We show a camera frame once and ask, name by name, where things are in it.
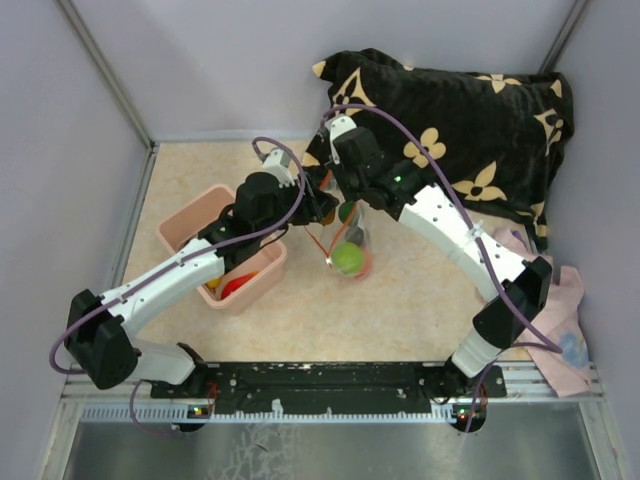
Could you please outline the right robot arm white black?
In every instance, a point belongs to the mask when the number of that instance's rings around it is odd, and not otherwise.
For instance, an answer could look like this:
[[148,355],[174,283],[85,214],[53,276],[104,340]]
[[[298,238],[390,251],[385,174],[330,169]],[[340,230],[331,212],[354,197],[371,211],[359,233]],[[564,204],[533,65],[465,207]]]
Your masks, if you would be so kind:
[[552,267],[510,251],[479,225],[468,225],[462,210],[418,167],[395,163],[373,133],[341,117],[328,129],[327,163],[349,201],[362,201],[435,244],[473,281],[486,304],[472,320],[461,344],[446,360],[440,377],[443,397],[470,395],[482,371],[544,309]]

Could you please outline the brown kiwi fruit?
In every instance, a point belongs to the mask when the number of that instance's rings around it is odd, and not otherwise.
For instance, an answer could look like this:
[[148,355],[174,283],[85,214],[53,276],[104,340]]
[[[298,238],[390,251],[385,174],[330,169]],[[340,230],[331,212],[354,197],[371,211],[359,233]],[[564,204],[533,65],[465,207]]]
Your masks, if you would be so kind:
[[332,210],[328,215],[326,215],[321,221],[320,224],[323,226],[330,225],[335,220],[335,211]]

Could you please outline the yellow lemon fruit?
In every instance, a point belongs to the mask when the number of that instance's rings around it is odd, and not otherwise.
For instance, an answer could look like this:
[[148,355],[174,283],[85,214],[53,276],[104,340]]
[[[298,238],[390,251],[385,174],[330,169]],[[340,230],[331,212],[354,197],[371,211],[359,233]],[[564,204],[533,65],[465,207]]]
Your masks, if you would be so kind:
[[221,278],[221,277],[219,277],[219,278],[216,278],[216,279],[213,279],[213,280],[208,281],[208,282],[206,283],[206,286],[207,286],[208,288],[210,288],[210,289],[216,289],[216,288],[218,288],[218,287],[219,287],[219,285],[221,284],[221,282],[222,282],[222,278]]

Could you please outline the light green apple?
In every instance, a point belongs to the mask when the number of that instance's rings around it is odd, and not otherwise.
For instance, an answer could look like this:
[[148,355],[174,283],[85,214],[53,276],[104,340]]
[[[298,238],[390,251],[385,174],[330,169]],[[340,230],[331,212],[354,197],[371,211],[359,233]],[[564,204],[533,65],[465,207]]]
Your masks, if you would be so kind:
[[365,263],[363,250],[352,242],[344,242],[331,252],[332,265],[344,275],[357,275]]

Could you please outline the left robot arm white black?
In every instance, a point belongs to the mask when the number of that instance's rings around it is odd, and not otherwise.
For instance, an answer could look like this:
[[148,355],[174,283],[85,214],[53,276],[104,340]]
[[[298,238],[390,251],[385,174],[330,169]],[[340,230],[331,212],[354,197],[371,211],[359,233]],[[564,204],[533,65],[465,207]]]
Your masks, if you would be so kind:
[[289,185],[253,173],[233,203],[175,254],[137,279],[100,295],[84,290],[71,303],[64,346],[94,386],[111,389],[128,379],[174,385],[201,394],[208,373],[185,344],[136,338],[156,316],[191,291],[220,278],[256,255],[272,232],[327,220],[337,199],[300,177]]

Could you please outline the pink plastic bin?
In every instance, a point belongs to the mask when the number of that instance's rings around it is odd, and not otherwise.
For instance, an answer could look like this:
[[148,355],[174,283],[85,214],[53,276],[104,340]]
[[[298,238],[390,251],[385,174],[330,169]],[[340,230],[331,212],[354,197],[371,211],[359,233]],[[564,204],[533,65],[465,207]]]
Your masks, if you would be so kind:
[[[158,225],[160,242],[170,255],[175,254],[190,238],[216,220],[223,208],[234,200],[235,192],[229,186],[214,184]],[[218,288],[202,285],[196,292],[210,309],[237,316],[284,277],[286,259],[284,243],[276,241],[225,274]],[[224,286],[230,280],[253,271],[258,271],[258,274],[252,280],[225,300],[220,299]]]

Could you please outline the clear zip top bag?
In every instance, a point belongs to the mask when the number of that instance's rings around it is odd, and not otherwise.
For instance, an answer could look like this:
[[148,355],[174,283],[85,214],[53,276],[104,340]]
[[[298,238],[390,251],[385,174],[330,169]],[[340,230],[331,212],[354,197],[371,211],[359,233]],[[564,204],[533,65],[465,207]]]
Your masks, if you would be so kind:
[[[338,188],[336,180],[333,178],[330,172],[328,172],[322,178],[319,188],[327,193],[334,195],[340,201],[339,206],[342,203],[347,201],[344,199],[342,193]],[[365,231],[365,242],[359,247],[368,250],[372,257],[369,230],[366,226],[366,222],[364,219],[364,208],[359,203],[356,203],[356,204],[358,207],[357,220],[354,221],[351,225],[343,224],[339,220],[339,217],[338,217],[339,206],[338,206],[336,209],[335,220],[332,224],[326,225],[326,226],[323,226],[320,224],[314,224],[310,227],[305,228],[305,231],[308,237],[314,242],[315,246],[322,253],[325,263],[329,267],[329,269],[338,275],[341,275],[344,277],[350,277],[350,278],[355,278],[355,277],[344,275],[341,272],[339,272],[332,265],[330,257],[331,257],[332,250],[336,246],[344,242],[348,242],[345,240],[345,233],[351,226],[354,226],[354,225],[359,226]]]

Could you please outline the red apple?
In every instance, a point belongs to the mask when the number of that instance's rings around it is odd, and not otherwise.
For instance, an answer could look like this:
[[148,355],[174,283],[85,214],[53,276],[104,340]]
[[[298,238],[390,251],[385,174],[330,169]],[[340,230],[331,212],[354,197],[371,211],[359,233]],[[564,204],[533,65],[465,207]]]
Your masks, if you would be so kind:
[[346,275],[361,278],[366,276],[372,268],[372,257],[368,250],[358,248],[347,255],[344,272]]

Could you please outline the dark green avocado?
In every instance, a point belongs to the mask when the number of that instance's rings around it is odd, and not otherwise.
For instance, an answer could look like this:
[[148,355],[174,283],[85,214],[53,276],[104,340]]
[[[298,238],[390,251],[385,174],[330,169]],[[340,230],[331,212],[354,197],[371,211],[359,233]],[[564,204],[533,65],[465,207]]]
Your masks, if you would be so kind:
[[339,220],[346,225],[351,225],[357,220],[358,207],[353,201],[346,201],[342,203],[338,208]]

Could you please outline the dark purple plum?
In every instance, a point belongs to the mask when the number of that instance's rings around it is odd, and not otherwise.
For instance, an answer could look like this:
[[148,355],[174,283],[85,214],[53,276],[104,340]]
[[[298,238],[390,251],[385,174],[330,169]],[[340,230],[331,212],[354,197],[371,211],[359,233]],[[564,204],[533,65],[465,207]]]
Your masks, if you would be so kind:
[[345,233],[345,240],[360,246],[365,242],[365,231],[357,225],[351,226]]

